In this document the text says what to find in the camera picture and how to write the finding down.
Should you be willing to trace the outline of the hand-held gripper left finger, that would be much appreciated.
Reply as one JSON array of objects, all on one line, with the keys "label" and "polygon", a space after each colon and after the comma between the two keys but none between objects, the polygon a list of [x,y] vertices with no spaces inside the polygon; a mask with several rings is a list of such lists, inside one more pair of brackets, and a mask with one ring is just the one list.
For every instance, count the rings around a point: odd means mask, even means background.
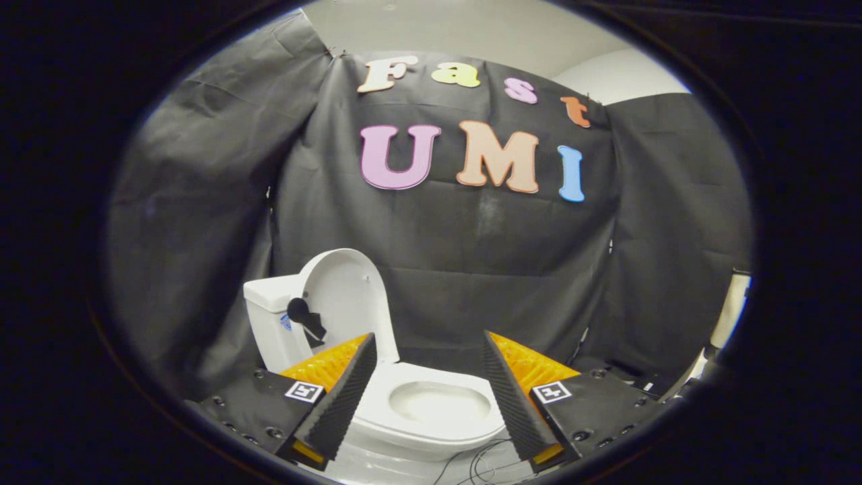
[{"label": "hand-held gripper left finger", "polygon": [[282,373],[243,371],[185,405],[265,453],[323,472],[335,461],[377,364],[375,334],[367,333]]}]

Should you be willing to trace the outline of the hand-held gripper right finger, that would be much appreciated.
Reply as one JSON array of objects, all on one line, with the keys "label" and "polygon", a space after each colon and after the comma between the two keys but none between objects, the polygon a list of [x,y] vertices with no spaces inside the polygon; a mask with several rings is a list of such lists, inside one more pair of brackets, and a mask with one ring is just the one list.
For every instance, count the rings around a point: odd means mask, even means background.
[{"label": "hand-held gripper right finger", "polygon": [[615,444],[663,409],[605,369],[580,372],[490,331],[482,358],[509,438],[533,472]]}]

